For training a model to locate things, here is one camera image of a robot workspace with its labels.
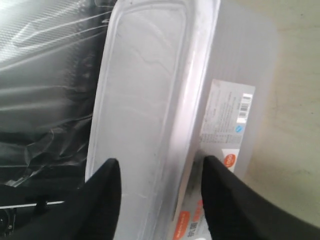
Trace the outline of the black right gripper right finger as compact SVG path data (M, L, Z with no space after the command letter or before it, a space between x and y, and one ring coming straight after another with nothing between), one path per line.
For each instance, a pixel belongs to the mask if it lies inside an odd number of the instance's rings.
M214 240L318 240L320 229L257 194L215 156L203 160L201 195Z

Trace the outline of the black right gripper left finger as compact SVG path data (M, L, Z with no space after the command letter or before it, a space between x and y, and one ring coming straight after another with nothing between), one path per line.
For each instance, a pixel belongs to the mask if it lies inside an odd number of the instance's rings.
M110 158L72 196L14 234L16 240L112 240L122 198L121 170Z

